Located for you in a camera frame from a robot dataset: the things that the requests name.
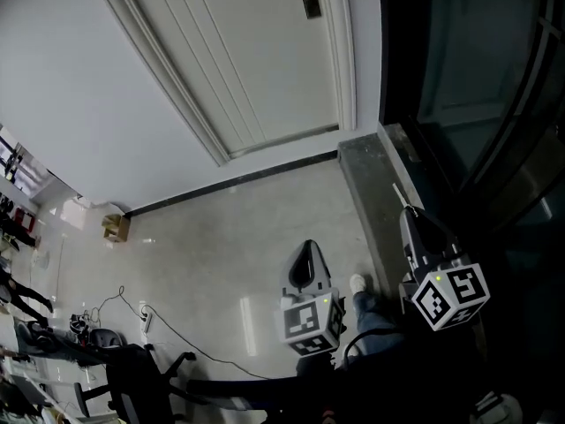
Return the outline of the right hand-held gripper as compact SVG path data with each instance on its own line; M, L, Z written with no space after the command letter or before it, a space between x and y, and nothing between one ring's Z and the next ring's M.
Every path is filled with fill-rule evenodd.
M422 208L405 207L400 229L410 266L399 284L402 313L414 306L434 331L469 322L490 299L480 265L470 261L442 221Z

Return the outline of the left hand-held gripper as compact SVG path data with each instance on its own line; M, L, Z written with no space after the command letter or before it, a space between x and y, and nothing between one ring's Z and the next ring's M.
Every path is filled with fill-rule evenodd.
M280 342L299 356L337 350L343 328L342 298L314 240L304 241L291 254L281 287L274 313Z

